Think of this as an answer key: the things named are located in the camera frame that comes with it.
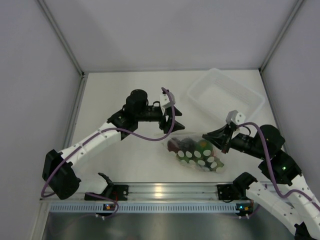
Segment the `clear zip top bag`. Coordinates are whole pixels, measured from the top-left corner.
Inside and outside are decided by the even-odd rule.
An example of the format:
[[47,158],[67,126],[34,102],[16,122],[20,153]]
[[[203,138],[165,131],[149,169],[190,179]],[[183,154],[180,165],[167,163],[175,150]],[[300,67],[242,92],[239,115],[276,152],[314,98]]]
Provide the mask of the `clear zip top bag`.
[[201,132],[174,132],[160,143],[172,160],[186,168],[215,174],[227,169],[219,150]]

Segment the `green fake lime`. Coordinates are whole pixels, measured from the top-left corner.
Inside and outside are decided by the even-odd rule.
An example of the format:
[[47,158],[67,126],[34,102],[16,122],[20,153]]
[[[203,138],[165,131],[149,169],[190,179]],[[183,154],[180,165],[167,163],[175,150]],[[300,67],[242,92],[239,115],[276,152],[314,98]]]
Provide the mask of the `green fake lime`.
[[193,153],[197,160],[208,159],[212,155],[212,152],[213,145],[209,141],[202,139],[195,142],[195,149]]

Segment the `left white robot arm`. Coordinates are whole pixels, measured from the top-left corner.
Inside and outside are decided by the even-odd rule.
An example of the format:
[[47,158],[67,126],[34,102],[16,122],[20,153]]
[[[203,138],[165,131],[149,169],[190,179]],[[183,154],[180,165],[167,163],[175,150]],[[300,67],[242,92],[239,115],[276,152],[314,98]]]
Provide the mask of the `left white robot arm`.
[[[171,133],[185,129],[176,120],[182,113],[175,107],[174,94],[166,88],[161,90],[159,100],[153,104],[149,104],[146,91],[133,90],[123,107],[92,134],[60,151],[49,151],[45,156],[42,171],[45,183],[40,196],[49,198],[56,195],[61,200],[71,197],[82,182],[77,172],[103,150],[130,135],[149,142],[159,142]],[[136,133],[140,122],[157,122],[163,136],[150,138]]]

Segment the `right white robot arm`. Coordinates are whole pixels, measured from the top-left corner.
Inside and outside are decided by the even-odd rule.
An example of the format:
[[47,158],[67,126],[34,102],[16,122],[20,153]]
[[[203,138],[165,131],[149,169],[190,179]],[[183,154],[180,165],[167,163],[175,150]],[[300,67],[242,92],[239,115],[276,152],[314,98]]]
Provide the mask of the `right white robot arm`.
[[276,127],[230,122],[202,137],[224,154],[233,149],[260,159],[258,168],[275,190],[270,192],[252,174],[244,172],[228,184],[230,200],[254,201],[277,218],[296,240],[320,238],[320,202],[301,168],[282,150],[285,139]]

